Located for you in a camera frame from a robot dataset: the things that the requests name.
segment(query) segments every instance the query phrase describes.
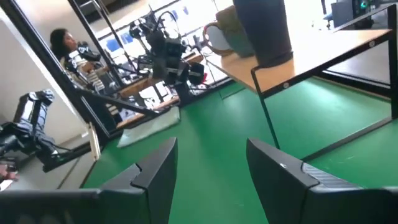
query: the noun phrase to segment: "machine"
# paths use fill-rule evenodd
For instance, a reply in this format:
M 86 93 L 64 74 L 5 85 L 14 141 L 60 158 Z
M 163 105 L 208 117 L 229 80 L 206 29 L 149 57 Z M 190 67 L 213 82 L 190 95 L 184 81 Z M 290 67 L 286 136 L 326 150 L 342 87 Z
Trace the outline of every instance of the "machine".
M 130 24 L 130 35 L 139 41 L 146 51 L 138 57 L 138 72 L 148 73 L 154 78 L 161 78 L 170 86 L 184 85 L 189 81 L 192 85 L 199 85 L 204 78 L 205 66 L 200 63 L 188 64 L 182 59 L 187 45 L 182 43 L 181 36 L 173 38 L 162 24 L 162 16 L 170 14 L 166 11 L 156 21 L 154 15 L 149 14 Z
M 177 178 L 177 151 L 177 139 L 169 139 L 98 189 L 4 191 L 0 223 L 166 224 Z
M 1 125 L 0 163 L 7 164 L 10 171 L 17 169 L 17 165 L 11 164 L 15 160 L 7 157 L 10 151 L 36 156 L 43 163 L 44 172 L 90 151 L 82 151 L 79 147 L 74 150 L 64 149 L 55 145 L 54 139 L 44 133 L 47 111 L 53 100 L 51 90 L 27 93 L 19 99 L 14 120 Z
M 398 223 L 398 188 L 363 189 L 259 140 L 251 177 L 270 224 Z
M 365 15 L 380 6 L 380 0 L 344 0 L 331 4 L 331 19 L 335 27 L 341 26 L 353 19 Z M 370 29 L 373 26 L 371 17 L 355 23 L 352 29 Z

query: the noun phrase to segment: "wooden desk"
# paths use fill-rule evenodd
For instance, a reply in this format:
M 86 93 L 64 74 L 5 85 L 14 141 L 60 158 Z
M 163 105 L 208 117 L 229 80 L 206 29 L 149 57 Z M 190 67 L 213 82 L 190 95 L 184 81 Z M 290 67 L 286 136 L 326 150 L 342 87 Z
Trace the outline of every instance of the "wooden desk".
M 392 21 L 396 27 L 396 16 L 392 13 Z M 256 58 L 239 58 L 232 54 L 226 57 L 211 56 L 207 61 L 225 72 L 229 77 L 243 84 L 246 88 L 259 95 L 261 106 L 267 118 L 267 123 L 274 140 L 280 149 L 277 135 L 271 121 L 264 99 L 286 88 L 304 81 L 329 67 L 343 62 L 361 52 L 389 41 L 389 69 L 391 83 L 391 117 L 380 120 L 362 130 L 359 130 L 333 144 L 330 144 L 311 155 L 302 158 L 311 161 L 330 151 L 359 138 L 398 118 L 398 56 L 396 30 L 341 30 L 331 32 L 311 32 L 310 35 L 300 34 L 292 41 L 294 57 L 292 60 L 269 68 L 259 68 Z
M 312 32 L 311 36 L 300 36 L 292 40 L 294 58 L 288 62 L 271 68 L 263 68 L 256 72 L 260 92 L 265 93 L 274 87 L 290 83 L 294 79 L 304 80 L 310 73 L 321 71 L 336 64 L 352 51 L 363 49 L 364 45 L 381 38 L 390 30 L 342 30 L 336 33 Z M 212 65 L 225 72 L 235 81 L 257 93 L 251 75 L 251 69 L 257 66 L 255 57 L 240 58 L 237 54 L 226 57 L 214 55 L 207 58 Z
M 141 81 L 138 81 L 136 84 L 128 86 L 122 90 L 119 91 L 120 95 L 123 98 L 128 98 L 129 96 L 136 95 L 140 91 L 145 90 L 146 88 L 151 87 L 152 85 L 155 85 L 158 82 L 161 82 L 161 79 L 155 79 L 155 78 L 145 78 Z
M 178 103 L 179 101 L 180 101 L 180 98 L 177 97 L 177 96 L 175 96 L 175 97 L 173 97 L 171 100 L 165 101 L 165 102 L 163 102 L 163 103 L 161 103 L 161 104 L 155 106 L 153 109 L 154 109 L 154 110 L 162 109 L 162 108 L 165 108 L 165 107 L 167 107 L 167 106 L 170 106 L 170 105 L 173 105 L 173 104 L 175 104 L 175 103 Z M 129 125 L 129 124 L 131 124 L 131 123 L 133 123 L 133 122 L 135 122 L 135 121 L 138 121 L 138 120 L 140 120 L 140 119 L 142 119 L 142 118 L 144 118 L 144 117 L 145 117 L 145 115 L 143 115 L 143 114 L 140 114 L 140 113 L 139 113 L 139 114 L 136 114 L 136 115 L 134 115 L 132 118 L 126 119 L 126 120 L 120 122 L 116 127 L 117 127 L 117 128 L 124 128 L 124 127 L 126 127 L 127 125 Z

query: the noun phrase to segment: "metal rod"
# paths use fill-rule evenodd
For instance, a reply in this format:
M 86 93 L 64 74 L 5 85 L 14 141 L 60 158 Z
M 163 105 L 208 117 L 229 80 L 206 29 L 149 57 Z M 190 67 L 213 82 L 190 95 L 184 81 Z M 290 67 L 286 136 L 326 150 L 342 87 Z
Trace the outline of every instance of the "metal rod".
M 105 125 L 101 122 L 101 120 L 97 117 L 97 115 L 95 115 L 95 111 L 92 109 L 92 107 L 90 106 L 90 104 L 87 102 L 86 98 L 84 96 L 81 96 L 80 99 L 82 100 L 82 102 L 85 104 L 85 106 L 88 108 L 88 112 L 89 114 L 94 117 L 94 122 L 97 123 L 97 126 L 99 126 L 99 128 L 101 128 L 101 130 L 103 130 L 103 132 L 109 137 L 110 133 L 109 131 L 105 128 Z
M 35 52 L 38 58 L 42 61 L 51 76 L 58 83 L 62 91 L 66 94 L 73 107 L 80 113 L 85 122 L 94 121 L 88 111 L 88 108 L 80 100 L 80 97 L 75 91 L 75 88 L 67 78 L 65 70 L 60 65 L 57 58 L 54 56 L 48 45 L 41 38 L 36 29 L 32 26 L 26 18 L 24 12 L 20 9 L 15 0 L 2 0 L 0 6 L 7 14 L 10 21 L 15 25 L 16 29 L 21 33 L 23 38 L 29 44 L 31 49 Z M 106 130 L 101 129 L 97 122 L 94 122 L 100 138 L 108 139 L 109 135 Z
M 219 71 L 221 71 L 221 70 L 220 70 L 218 67 L 214 66 L 209 60 L 207 60 L 206 57 L 204 57 L 204 58 L 205 58 L 205 60 L 206 60 L 206 65 L 207 65 L 207 67 L 209 68 L 210 75 L 211 75 L 211 77 L 213 78 L 214 84 L 216 85 L 216 88 L 217 88 L 217 81 L 216 81 L 216 78 L 214 77 L 214 74 L 213 74 L 213 71 L 212 71 L 210 65 L 212 65 L 213 67 L 215 67 L 215 68 L 218 69 Z M 221 94 L 220 91 L 217 91 L 217 92 L 218 92 L 218 95 L 220 96 L 220 98 L 221 98 L 221 100 L 222 100 L 222 99 L 223 99 L 223 95 Z
M 230 97 L 230 96 L 233 96 L 233 95 L 235 95 L 235 94 L 237 94 L 237 93 L 239 93 L 240 91 L 243 91 L 243 90 L 245 90 L 246 89 L 246 87 L 242 87 L 242 88 L 240 88 L 240 89 L 238 89 L 238 90 L 236 90 L 236 91 L 233 91 L 232 93 L 228 93 L 226 96 L 223 96 L 223 100 L 225 100 L 225 99 L 227 99 L 228 97 Z
M 112 66 L 114 66 L 114 67 L 117 68 L 117 69 L 124 70 L 124 71 L 126 71 L 126 72 L 130 72 L 130 73 L 134 73 L 134 74 L 136 73 L 136 71 L 130 70 L 130 69 L 128 69 L 128 68 L 124 68 L 124 67 L 121 66 L 121 65 L 112 64 Z
M 109 103 L 113 106 L 121 106 L 125 109 L 132 110 L 137 113 L 142 113 L 145 115 L 157 115 L 158 114 L 158 112 L 152 111 L 150 109 L 147 109 L 147 108 L 144 108 L 141 106 L 136 106 L 132 103 L 128 103 L 128 102 L 125 102 L 122 100 L 117 100 L 117 99 L 114 99 L 114 98 L 111 98 L 108 96 L 101 96 L 98 94 L 94 94 L 87 90 L 77 90 L 77 92 L 79 92 L 79 94 L 81 94 L 84 97 L 92 98 L 93 100 L 96 100 L 96 101 L 102 101 L 104 104 Z
M 77 148 L 75 148 L 72 152 L 66 152 L 64 157 L 62 159 L 54 161 L 50 164 L 45 164 L 43 166 L 43 171 L 44 172 L 50 172 L 51 170 L 54 170 L 78 157 L 81 157 L 85 155 L 86 153 L 89 153 L 91 151 L 90 145 L 89 144 L 83 144 Z
M 130 59 L 130 55 L 126 52 L 126 50 L 124 49 L 124 44 L 121 42 L 118 33 L 116 33 L 115 29 L 113 29 L 112 23 L 109 20 L 109 17 L 106 15 L 105 13 L 105 8 L 103 5 L 98 4 L 96 2 L 96 0 L 93 0 L 93 4 L 95 6 L 95 9 L 98 11 L 98 13 L 101 15 L 101 17 L 105 20 L 106 24 L 108 25 L 108 27 L 111 29 L 112 34 L 114 35 L 114 38 L 116 39 L 116 42 L 119 44 L 120 48 L 123 49 L 124 51 L 124 55 L 127 58 L 127 61 L 129 62 L 129 64 L 131 65 L 132 68 L 134 68 L 135 70 L 137 70 L 136 66 L 133 64 L 132 60 Z
M 116 80 L 119 86 L 124 86 L 123 81 L 119 77 L 117 70 L 112 66 L 111 60 L 107 57 L 105 50 L 102 48 L 101 44 L 98 42 L 97 38 L 95 37 L 94 32 L 91 30 L 90 25 L 88 24 L 86 18 L 84 17 L 83 13 L 81 12 L 78 4 L 75 0 L 68 0 L 70 6 L 75 11 L 75 14 L 79 18 L 81 24 L 87 31 L 88 35 L 90 36 L 91 40 L 94 42 L 95 47 L 97 47 L 99 53 L 103 56 L 106 65 L 109 67 L 109 71 L 111 72 L 113 78 Z
M 154 88 L 155 93 L 156 93 L 157 97 L 159 98 L 160 102 L 163 103 L 163 102 L 164 102 L 163 96 L 162 96 L 162 94 L 160 94 L 160 91 L 159 91 L 159 89 L 156 87 L 156 84 L 153 85 L 152 87 Z
M 398 55 L 397 55 L 397 5 L 387 9 L 388 28 L 392 30 L 392 37 L 388 40 L 388 59 L 390 68 L 391 88 L 391 116 L 398 118 Z
M 323 15 L 326 15 L 326 4 L 325 4 L 325 0 L 321 0 L 321 4 L 322 4 L 322 12 L 323 12 Z
M 105 12 L 107 15 L 109 15 L 109 10 L 108 10 L 108 8 L 106 8 L 104 2 L 103 2 L 102 0 L 97 0 L 97 1 L 98 1 L 98 4 L 99 4 L 100 6 L 102 6 L 104 12 Z
M 304 162 L 310 162 L 310 161 L 312 161 L 312 160 L 314 160 L 316 158 L 319 158 L 319 157 L 321 157 L 321 156 L 323 156 L 325 154 L 328 154 L 329 152 L 331 152 L 331 151 L 333 151 L 335 149 L 338 149 L 340 146 L 344 146 L 345 144 L 348 144 L 349 142 L 352 142 L 355 139 L 360 138 L 361 136 L 364 136 L 367 133 L 370 133 L 371 131 L 374 131 L 374 130 L 376 130 L 378 128 L 383 127 L 384 125 L 390 123 L 391 121 L 392 121 L 392 118 L 382 119 L 382 120 L 380 120 L 380 121 L 378 121 L 378 122 L 376 122 L 374 124 L 369 125 L 366 128 L 363 128 L 363 129 L 361 129 L 359 131 L 356 131 L 353 134 L 350 134 L 349 136 L 347 136 L 347 137 L 345 137 L 343 139 L 340 139 L 337 142 L 334 142 L 333 144 L 331 144 L 331 145 L 329 145 L 327 147 L 324 147 L 323 149 L 320 149 L 320 150 L 314 152 L 313 154 L 305 156 L 301 160 L 303 160 Z
M 266 115 L 267 122 L 268 122 L 268 127 L 269 127 L 269 130 L 271 131 L 272 138 L 273 138 L 274 143 L 275 143 L 275 147 L 280 149 L 279 141 L 278 141 L 278 138 L 277 138 L 276 133 L 275 133 L 274 125 L 272 124 L 272 120 L 271 120 L 271 117 L 269 116 L 269 112 L 268 112 L 268 109 L 267 109 L 267 106 L 266 106 L 266 102 L 264 102 L 264 97 L 262 97 L 263 93 L 261 92 L 261 88 L 260 88 L 259 82 L 257 80 L 256 71 L 259 70 L 259 69 L 261 69 L 260 66 L 252 68 L 251 76 L 253 78 L 254 85 L 256 86 L 257 94 L 259 95 L 259 99 L 260 99 L 260 102 L 261 102 L 262 110 L 264 111 L 264 114 Z
M 82 5 L 80 5 L 79 7 L 82 8 L 82 7 L 88 6 L 88 5 L 91 4 L 91 3 L 92 3 L 92 0 L 89 0 L 88 2 L 86 2 L 86 3 L 82 4 Z
M 369 94 L 380 95 L 384 98 L 389 98 L 391 94 L 390 86 L 374 85 L 373 83 L 363 82 L 355 78 L 346 77 L 342 74 L 323 71 L 315 75 L 316 78 L 321 78 L 327 82 L 335 82 L 343 86 L 356 88 L 359 91 L 364 91 Z
M 384 86 L 386 88 L 389 88 L 389 86 L 390 86 L 389 83 L 380 82 L 380 81 L 372 80 L 372 79 L 369 79 L 369 78 L 364 78 L 364 77 L 361 77 L 361 76 L 358 76 L 358 75 L 351 75 L 349 73 L 336 72 L 336 71 L 333 71 L 333 70 L 324 70 L 323 72 L 329 73 L 329 74 L 332 74 L 332 75 L 342 75 L 342 76 L 349 77 L 349 78 L 355 78 L 357 80 L 360 80 L 360 81 L 363 81 L 363 82 L 366 82 L 366 83 L 372 83 L 373 85 L 379 85 L 379 86 L 382 85 L 382 86 Z

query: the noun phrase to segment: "green floor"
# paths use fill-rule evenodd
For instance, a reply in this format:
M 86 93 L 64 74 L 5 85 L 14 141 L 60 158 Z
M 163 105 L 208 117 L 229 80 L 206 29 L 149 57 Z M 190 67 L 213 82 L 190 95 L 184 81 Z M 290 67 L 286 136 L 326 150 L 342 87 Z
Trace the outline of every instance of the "green floor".
M 235 84 L 223 95 L 240 88 Z M 266 100 L 283 151 L 301 158 L 389 115 L 389 103 L 320 80 Z M 312 165 L 364 187 L 398 185 L 394 122 Z M 131 147 L 110 143 L 85 187 L 98 187 L 178 137 L 178 174 L 171 224 L 267 223 L 249 175 L 247 138 L 272 143 L 258 98 L 248 90 L 218 93 L 181 110 L 181 123 Z

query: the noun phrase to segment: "wall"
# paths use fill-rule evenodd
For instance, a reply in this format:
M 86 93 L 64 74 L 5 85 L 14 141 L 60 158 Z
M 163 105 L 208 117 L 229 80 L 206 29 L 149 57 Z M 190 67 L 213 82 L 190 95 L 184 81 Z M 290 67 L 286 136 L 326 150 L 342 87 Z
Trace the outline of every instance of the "wall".
M 2 10 L 0 33 L 0 49 L 7 52 L 0 56 L 0 102 L 4 117 L 7 120 L 13 119 L 21 95 L 29 91 L 51 88 L 55 92 L 56 100 L 49 109 L 46 133 L 53 137 L 57 144 L 84 133 L 86 130 L 82 120 L 75 114 L 51 74 Z
M 95 47 L 67 0 L 16 0 L 19 7 L 49 43 L 50 34 L 56 28 L 66 28 L 76 40 L 87 41 Z
M 0 114 L 0 124 L 3 124 L 5 122 L 7 122 L 7 118 L 3 114 Z

